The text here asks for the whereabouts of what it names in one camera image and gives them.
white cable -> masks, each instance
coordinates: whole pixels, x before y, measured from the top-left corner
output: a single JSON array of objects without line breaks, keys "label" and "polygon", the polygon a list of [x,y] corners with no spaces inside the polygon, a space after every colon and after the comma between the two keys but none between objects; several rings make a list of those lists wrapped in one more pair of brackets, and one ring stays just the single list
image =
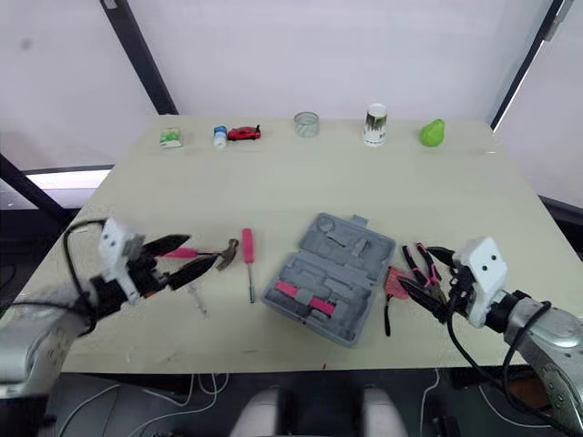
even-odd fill
[{"label": "white cable", "polygon": [[507,417],[504,417],[502,414],[500,414],[496,408],[494,408],[494,405],[492,405],[492,403],[486,397],[486,394],[484,393],[484,389],[482,389],[481,385],[478,385],[477,388],[480,390],[480,393],[482,393],[482,397],[484,398],[484,401],[486,401],[486,403],[488,404],[488,407],[490,407],[490,410],[492,410],[496,414],[496,416],[498,416],[504,422],[512,423],[513,425],[521,426],[522,428],[550,428],[551,427],[550,425],[526,425],[525,423],[518,423],[518,422],[511,421]]},{"label": "white cable", "polygon": [[210,377],[212,379],[212,386],[214,388],[214,394],[212,396],[212,401],[209,403],[209,405],[207,405],[206,407],[200,408],[198,410],[191,410],[189,412],[172,412],[171,414],[164,414],[163,416],[155,417],[154,419],[150,419],[149,421],[144,422],[141,425],[139,425],[134,431],[132,431],[130,434],[128,434],[128,437],[131,437],[132,435],[134,435],[136,432],[138,432],[142,428],[149,426],[151,423],[161,421],[162,419],[166,419],[168,417],[174,417],[174,416],[182,416],[185,414],[194,414],[197,412],[205,412],[206,410],[211,409],[214,406],[214,404],[217,402],[217,380],[215,380],[214,373],[211,373]]},{"label": "white cable", "polygon": [[424,416],[424,409],[425,409],[425,398],[427,397],[427,393],[433,390],[437,385],[439,385],[439,370],[434,369],[435,371],[435,382],[433,385],[430,385],[425,389],[423,392],[423,396],[421,397],[421,414],[419,419],[419,437],[423,437],[423,416]]},{"label": "white cable", "polygon": [[[225,390],[227,388],[227,384],[229,383],[229,374],[225,373],[225,382],[222,383],[222,385],[219,387],[219,389],[217,390],[217,394],[221,393],[223,390]],[[202,391],[203,393],[207,393],[207,394],[215,394],[212,391],[209,391],[207,389],[205,389],[204,385],[202,384],[202,379],[200,377],[200,373],[199,373],[199,387],[200,387],[200,391]]]},{"label": "white cable", "polygon": [[73,419],[73,417],[75,417],[75,414],[77,414],[77,412],[79,410],[81,410],[83,407],[85,407],[88,403],[90,403],[90,402],[94,401],[95,399],[97,399],[99,396],[101,396],[103,394],[106,394],[108,391],[112,391],[113,389],[116,389],[117,387],[119,387],[119,384],[116,384],[116,385],[112,385],[110,387],[107,387],[103,391],[100,391],[98,394],[94,394],[90,398],[85,399],[84,401],[82,401],[81,403],[79,403],[78,406],[66,418],[65,423],[63,423],[63,426],[61,426],[61,431],[58,432],[57,437],[62,437],[63,433],[66,430],[66,427],[71,422],[71,420]]},{"label": "white cable", "polygon": [[194,373],[190,375],[189,395],[187,396],[187,398],[184,402],[175,401],[174,399],[170,398],[169,396],[165,396],[161,393],[158,393],[157,391],[152,391],[152,390],[148,390],[148,389],[143,389],[142,391],[147,393],[147,394],[151,394],[152,396],[156,396],[157,398],[163,399],[164,401],[171,402],[174,405],[176,405],[177,407],[186,407],[190,402],[190,398],[192,397],[192,389],[193,388],[194,388]]}]

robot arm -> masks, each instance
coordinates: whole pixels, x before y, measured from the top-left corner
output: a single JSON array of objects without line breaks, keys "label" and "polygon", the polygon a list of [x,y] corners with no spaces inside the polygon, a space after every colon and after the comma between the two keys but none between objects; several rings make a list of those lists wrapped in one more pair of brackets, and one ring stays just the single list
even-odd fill
[{"label": "robot arm", "polygon": [[17,302],[6,313],[0,320],[0,427],[6,435],[36,435],[71,344],[88,326],[119,311],[124,302],[135,303],[167,286],[177,290],[209,270],[219,256],[224,258],[221,268],[235,256],[237,240],[231,240],[227,250],[200,254],[172,274],[158,271],[156,257],[188,238],[169,235],[144,245],[143,235],[109,219],[98,247],[105,269],[80,284],[84,298],[69,284],[44,290],[30,303]]},{"label": "robot arm", "polygon": [[[447,264],[454,274],[450,299],[456,297],[455,310],[476,328],[487,326],[504,333],[509,345],[543,303],[516,291],[503,290],[507,267],[491,238],[470,240],[453,252],[444,248],[427,248]],[[423,305],[441,321],[447,307],[432,301],[412,282],[401,280],[413,300]],[[532,366],[545,385],[553,407],[554,419],[573,435],[583,434],[583,322],[557,308],[548,309],[518,339],[517,351]]]}]

black pole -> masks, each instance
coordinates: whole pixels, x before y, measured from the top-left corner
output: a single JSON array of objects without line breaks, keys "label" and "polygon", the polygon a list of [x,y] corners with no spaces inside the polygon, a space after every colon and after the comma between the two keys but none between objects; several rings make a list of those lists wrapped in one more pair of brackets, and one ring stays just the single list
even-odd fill
[{"label": "black pole", "polygon": [[179,111],[176,109],[154,58],[149,52],[148,45],[139,30],[128,1],[100,0],[100,4],[158,113],[177,116]]},{"label": "black pole", "polygon": [[518,69],[517,75],[514,77],[512,84],[510,84],[510,88],[506,92],[504,100],[502,100],[502,104],[500,105],[498,111],[496,112],[496,115],[492,119],[492,123],[490,123],[490,127],[492,128],[492,130],[496,129],[498,123],[500,123],[500,120],[504,115],[504,112],[506,111],[506,108],[508,107],[508,105],[510,105],[512,97],[517,92],[518,87],[520,86],[520,82],[527,73],[527,70],[532,64],[532,61],[535,59],[538,49],[543,44],[543,41],[545,40],[545,37],[548,34],[548,30],[553,25],[553,21],[555,21],[555,17],[557,16],[558,10],[560,9],[561,5],[563,5],[563,0],[553,0],[553,3],[548,8],[547,14],[545,15],[545,18],[543,18],[543,22],[538,28],[537,35],[535,36],[532,45],[528,49],[528,53],[527,56],[525,57],[525,60],[522,61],[522,65]]},{"label": "black pole", "polygon": [[2,158],[0,161],[0,178],[5,183],[34,203],[35,206],[59,225],[66,227],[71,222],[72,216],[63,207],[56,203],[45,191],[37,187],[4,155],[0,154],[0,157]]}]

pink-handled pliers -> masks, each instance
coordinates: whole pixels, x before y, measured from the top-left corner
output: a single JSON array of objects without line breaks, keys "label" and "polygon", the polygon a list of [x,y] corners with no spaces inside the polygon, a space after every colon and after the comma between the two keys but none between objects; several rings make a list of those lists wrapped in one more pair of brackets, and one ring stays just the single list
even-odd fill
[{"label": "pink-handled pliers", "polygon": [[435,299],[440,300],[442,303],[446,303],[445,294],[441,290],[441,285],[439,281],[441,280],[441,275],[437,271],[437,267],[434,264],[434,260],[431,258],[431,255],[425,248],[422,243],[416,243],[415,246],[417,250],[421,253],[421,256],[424,258],[425,263],[427,264],[427,268],[429,269],[429,275],[426,276],[415,264],[413,256],[409,251],[409,248],[403,246],[403,255],[405,261],[413,271],[415,279],[424,289],[428,290],[430,295]]}]

table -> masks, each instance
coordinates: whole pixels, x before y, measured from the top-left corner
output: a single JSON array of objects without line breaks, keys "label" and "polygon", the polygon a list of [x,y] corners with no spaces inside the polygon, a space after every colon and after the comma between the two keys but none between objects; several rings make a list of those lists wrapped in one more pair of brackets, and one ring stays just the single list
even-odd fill
[{"label": "table", "polygon": [[[261,124],[262,138],[219,151],[212,129]],[[222,248],[254,229],[258,293],[315,215],[358,214],[369,229],[400,244],[457,249],[492,236],[509,266],[506,289],[583,315],[583,269],[573,249],[504,148],[482,122],[447,121],[437,148],[417,140],[422,121],[390,122],[386,144],[366,147],[362,120],[323,120],[315,138],[297,137],[289,119],[159,117],[111,171],[78,219],[115,217],[148,238],[189,233],[191,247]],[[185,146],[159,147],[163,127],[181,127]],[[77,270],[99,272],[97,231],[73,236]],[[164,259],[162,269],[183,261]],[[394,265],[404,268],[401,253]],[[69,281],[60,241],[26,285]],[[238,255],[226,270],[197,282],[208,308],[203,318],[185,291],[163,291],[126,306],[78,340],[64,371],[254,372],[466,366],[445,327],[411,300],[393,300],[393,336],[383,328],[380,287],[363,335],[353,349],[248,302],[247,269]],[[455,323],[476,360],[500,364],[507,346],[489,329]]]}]

